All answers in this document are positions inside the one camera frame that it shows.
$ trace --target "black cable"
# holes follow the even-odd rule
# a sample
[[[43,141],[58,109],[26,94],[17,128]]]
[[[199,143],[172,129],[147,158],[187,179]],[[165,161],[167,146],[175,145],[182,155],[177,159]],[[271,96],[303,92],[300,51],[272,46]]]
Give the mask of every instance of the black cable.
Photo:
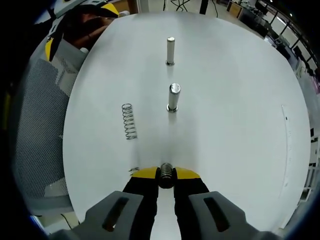
[[[186,8],[185,4],[190,2],[190,1],[191,0],[187,0],[187,1],[182,0],[182,3],[180,3],[180,0],[171,0],[170,2],[177,7],[175,11],[178,11],[178,9],[181,9],[181,12],[183,12],[184,10],[186,12],[188,12],[188,9]]]
[[[218,17],[217,6],[216,6],[216,4],[215,4],[214,0],[211,0],[211,1],[212,1],[213,5],[214,5],[214,8],[215,8],[216,17]]]
[[[61,213],[61,216],[64,218],[64,220],[66,221],[66,224],[68,224],[68,226],[69,226],[69,228],[70,229],[72,229],[71,228],[71,226],[70,226],[70,224],[69,224],[69,222],[68,222],[68,220],[67,220],[67,218]]]
[[[174,3],[175,1],[178,1],[178,0],[170,0],[170,2],[177,7],[175,11],[178,11],[178,9],[181,9],[181,12],[183,12],[184,9],[183,9],[183,8],[181,7],[181,5],[180,5],[180,0],[179,0],[179,2],[178,2],[179,5],[175,4],[175,3]]]

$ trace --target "mesh chair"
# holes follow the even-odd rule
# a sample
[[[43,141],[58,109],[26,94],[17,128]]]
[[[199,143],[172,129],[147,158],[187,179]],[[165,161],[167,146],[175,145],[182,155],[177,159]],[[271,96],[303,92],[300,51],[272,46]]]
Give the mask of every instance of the mesh chair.
[[[86,54],[62,40],[51,62],[45,38],[31,56],[12,102],[12,171],[33,215],[73,210],[63,168],[63,129],[69,96]]]

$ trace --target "coil spring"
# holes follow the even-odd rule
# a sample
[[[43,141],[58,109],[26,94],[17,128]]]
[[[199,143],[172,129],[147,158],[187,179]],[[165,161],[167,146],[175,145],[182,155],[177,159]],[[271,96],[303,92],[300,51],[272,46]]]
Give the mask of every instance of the coil spring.
[[[170,189],[174,186],[173,168],[170,163],[164,163],[160,167],[159,187]]]
[[[135,126],[134,112],[132,105],[130,103],[123,104],[122,108],[122,118],[124,124],[124,132],[127,140],[136,139],[137,131]]]
[[[172,172],[173,168],[170,163],[164,163],[160,167],[160,178],[162,179],[167,179],[167,178],[172,178]]]

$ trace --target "white table surface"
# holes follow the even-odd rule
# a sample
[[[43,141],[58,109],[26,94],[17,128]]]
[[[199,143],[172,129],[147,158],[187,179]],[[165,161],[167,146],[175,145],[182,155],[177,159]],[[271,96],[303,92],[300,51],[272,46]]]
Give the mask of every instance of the white table surface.
[[[181,85],[176,114],[166,111],[173,82]],[[125,103],[135,140],[125,138]],[[286,59],[251,32],[195,13],[116,19],[84,61],[66,111],[64,172],[80,221],[123,190],[130,168],[169,162],[199,173],[254,227],[275,230],[295,210],[309,157],[307,108]],[[151,239],[179,239],[173,189],[160,189],[157,204]]]

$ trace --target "metal spring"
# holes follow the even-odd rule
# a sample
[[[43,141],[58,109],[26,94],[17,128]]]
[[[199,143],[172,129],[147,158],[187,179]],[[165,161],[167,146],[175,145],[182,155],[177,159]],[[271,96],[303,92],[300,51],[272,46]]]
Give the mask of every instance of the metal spring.
[[[124,124],[124,132],[127,140],[136,139],[137,131],[134,120],[134,112],[132,109],[132,105],[130,103],[123,104],[122,108],[122,116],[123,116],[123,124]]]
[[[161,179],[170,179],[173,175],[173,168],[170,163],[164,163],[160,167],[160,178]]]

